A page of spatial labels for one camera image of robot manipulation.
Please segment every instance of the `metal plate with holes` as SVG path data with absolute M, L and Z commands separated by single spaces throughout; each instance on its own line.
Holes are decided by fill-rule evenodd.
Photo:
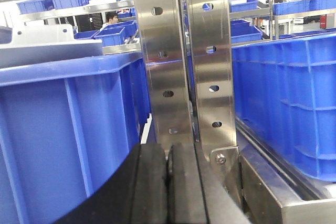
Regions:
M 215 149 L 210 154 L 214 173 L 235 203 L 242 208 L 242 181 L 240 178 L 238 147 Z
M 156 139 L 193 142 L 178 0 L 135 0 Z
M 236 145 L 228 0 L 187 0 L 187 10 L 199 133 L 209 157 Z

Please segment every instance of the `floor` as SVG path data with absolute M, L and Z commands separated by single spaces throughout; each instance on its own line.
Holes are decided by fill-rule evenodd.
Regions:
M 304 31 L 316 31 L 316 30 L 320 30 L 320 23 L 319 22 L 311 22 L 308 24 L 303 24 L 303 25 L 299 25 L 299 24 L 292 24 L 292 34 L 295 33 L 301 33 Z

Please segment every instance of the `metal guide plate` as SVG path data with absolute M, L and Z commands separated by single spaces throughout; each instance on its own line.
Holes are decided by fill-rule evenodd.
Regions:
M 187 10 L 199 133 L 209 157 L 236 145 L 228 0 L 187 0 Z
M 193 142 L 178 0 L 134 0 L 157 142 Z

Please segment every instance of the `blue crate rim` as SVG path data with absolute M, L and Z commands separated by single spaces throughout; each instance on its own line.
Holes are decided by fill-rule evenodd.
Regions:
M 103 35 L 100 35 L 100 33 L 102 32 L 102 31 L 107 31 L 107 30 L 114 30 L 114 29 L 120 29 L 120 31 L 119 32 L 117 32 L 117 33 L 114 33 L 114 34 L 103 34 Z M 107 37 L 107 36 L 118 36 L 118 35 L 122 35 L 122 33 L 125 31 L 125 27 L 113 27 L 113 28 L 109 28 L 109 29 L 103 29 L 102 31 L 99 31 L 98 33 L 96 33 L 95 35 L 94 35 L 94 37 L 95 38 L 103 38 L 103 37 Z
M 271 41 L 265 41 L 265 42 L 257 42 L 254 44 L 248 44 L 248 45 L 240 45 L 240 46 L 235 46 L 234 48 L 241 48 L 241 47 L 253 47 L 253 46 L 259 46 L 259 45 L 272 45 L 272 44 L 287 44 L 290 43 L 291 40 L 305 40 L 305 41 L 310 41 L 310 40 L 315 40 L 315 39 L 322 39 L 322 38 L 332 38 L 336 37 L 336 33 L 323 33 L 323 34 L 316 34 L 316 35 L 306 35 L 306 36 L 301 36 L 301 37 L 293 37 L 293 38 L 286 38 L 286 39 L 278 39 L 278 40 L 271 40 Z
M 115 73 L 140 59 L 142 59 L 140 52 L 131 52 L 3 68 L 0 69 L 0 87 Z

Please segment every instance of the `gray metal panel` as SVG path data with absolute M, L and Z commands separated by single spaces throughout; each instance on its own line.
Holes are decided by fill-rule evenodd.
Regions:
M 243 195 L 257 224 L 336 223 L 336 198 L 302 200 L 239 132 Z
M 156 138 L 167 152 L 193 142 L 178 0 L 134 0 L 146 62 Z M 153 8 L 161 8 L 161 15 Z M 172 91 L 172 97 L 165 97 Z
M 215 149 L 210 154 L 210 164 L 222 186 L 234 202 L 243 208 L 242 181 L 238 147 Z
M 213 9 L 204 11 L 206 3 Z M 199 133 L 207 158 L 215 148 L 235 146 L 228 0 L 187 0 Z M 206 48 L 215 46 L 213 54 Z M 218 86 L 210 92 L 210 86 Z M 220 127 L 213 127 L 220 122 Z

